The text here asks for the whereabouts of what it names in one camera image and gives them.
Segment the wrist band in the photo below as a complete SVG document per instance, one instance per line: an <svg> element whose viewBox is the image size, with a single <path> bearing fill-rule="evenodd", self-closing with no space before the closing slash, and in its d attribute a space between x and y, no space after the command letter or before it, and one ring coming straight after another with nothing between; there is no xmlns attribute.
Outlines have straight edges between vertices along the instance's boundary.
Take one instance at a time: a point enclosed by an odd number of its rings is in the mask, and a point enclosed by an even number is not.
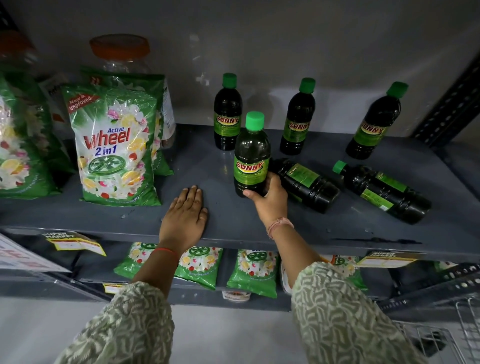
<svg viewBox="0 0 480 364"><path fill-rule="evenodd" d="M177 259L177 261L180 260L180 257L178 256L178 254L177 254L176 252L174 252L173 250L171 250L171 249L168 249L168 248L155 248L155 249L153 250L153 252L156 252L157 250L164 250L164 251L166 251L166 252L170 252L170 253L172 253L173 255L175 255L175 258Z"/></svg>
<svg viewBox="0 0 480 364"><path fill-rule="evenodd" d="M278 226L280 225L290 225L291 227L294 228L293 224L291 223L291 221L287 218L278 218L277 220L275 220L274 222L272 222L272 225L270 225L267 229L267 235L270 239L273 240L273 237L272 237L272 232L273 230L275 230Z"/></svg>

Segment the jar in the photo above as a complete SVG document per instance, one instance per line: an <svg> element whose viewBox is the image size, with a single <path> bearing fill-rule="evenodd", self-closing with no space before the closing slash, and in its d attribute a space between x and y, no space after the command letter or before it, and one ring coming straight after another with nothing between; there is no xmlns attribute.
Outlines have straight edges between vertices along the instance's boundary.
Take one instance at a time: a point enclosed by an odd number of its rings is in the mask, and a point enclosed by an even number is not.
<svg viewBox="0 0 480 364"><path fill-rule="evenodd" d="M0 62L32 71L38 56L32 43L16 30L0 31Z"/></svg>
<svg viewBox="0 0 480 364"><path fill-rule="evenodd" d="M93 53L102 60L101 68L116 73L151 73L144 58L150 53L150 44L142 36L108 34L90 40ZM175 141L175 119L168 91L167 79L163 85L162 115L164 120L161 149L170 148Z"/></svg>

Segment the patterned sleeve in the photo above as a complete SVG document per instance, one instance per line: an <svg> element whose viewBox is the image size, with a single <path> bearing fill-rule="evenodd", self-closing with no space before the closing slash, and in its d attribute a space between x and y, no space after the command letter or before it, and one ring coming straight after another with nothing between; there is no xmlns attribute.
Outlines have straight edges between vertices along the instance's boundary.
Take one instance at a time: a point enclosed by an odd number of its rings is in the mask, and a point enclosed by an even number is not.
<svg viewBox="0 0 480 364"><path fill-rule="evenodd" d="M300 272L292 311L310 364L426 364L380 308L327 263Z"/></svg>
<svg viewBox="0 0 480 364"><path fill-rule="evenodd" d="M55 364L168 363L173 329L163 293L135 282L115 295Z"/></svg>

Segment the green bottle cap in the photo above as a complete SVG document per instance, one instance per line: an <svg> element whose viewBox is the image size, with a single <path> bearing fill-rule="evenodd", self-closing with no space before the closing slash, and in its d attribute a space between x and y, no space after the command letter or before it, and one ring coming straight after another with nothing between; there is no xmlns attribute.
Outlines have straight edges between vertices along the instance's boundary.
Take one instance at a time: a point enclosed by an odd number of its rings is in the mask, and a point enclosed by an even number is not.
<svg viewBox="0 0 480 364"><path fill-rule="evenodd" d="M395 81L388 89L387 95L395 98L402 98L403 95L407 92L407 90L408 85L406 83Z"/></svg>
<svg viewBox="0 0 480 364"><path fill-rule="evenodd" d="M347 164L345 162L342 162L339 160L337 163L332 168L332 171L335 173L340 174L341 171L343 171L343 167L345 167Z"/></svg>
<svg viewBox="0 0 480 364"><path fill-rule="evenodd" d="M315 89L315 80L313 78L305 77L301 79L299 91L304 94L311 94Z"/></svg>
<svg viewBox="0 0 480 364"><path fill-rule="evenodd" d="M224 88L235 88L237 87L237 75L234 73L224 73L223 74L223 84Z"/></svg>
<svg viewBox="0 0 480 364"><path fill-rule="evenodd" d="M247 118L245 120L245 127L252 132L257 132L264 128L265 115L259 111L247 112Z"/></svg>

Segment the orange lid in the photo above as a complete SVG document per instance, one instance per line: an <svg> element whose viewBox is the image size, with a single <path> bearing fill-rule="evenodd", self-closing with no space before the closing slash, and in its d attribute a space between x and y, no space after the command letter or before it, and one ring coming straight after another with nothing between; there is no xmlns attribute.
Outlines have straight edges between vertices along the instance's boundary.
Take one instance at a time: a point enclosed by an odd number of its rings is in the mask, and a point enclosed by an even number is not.
<svg viewBox="0 0 480 364"><path fill-rule="evenodd" d="M16 30L0 31L0 53L22 53L27 49L35 49L23 34Z"/></svg>
<svg viewBox="0 0 480 364"><path fill-rule="evenodd" d="M93 53L105 60L131 60L150 53L148 40L133 34L107 34L90 40Z"/></svg>

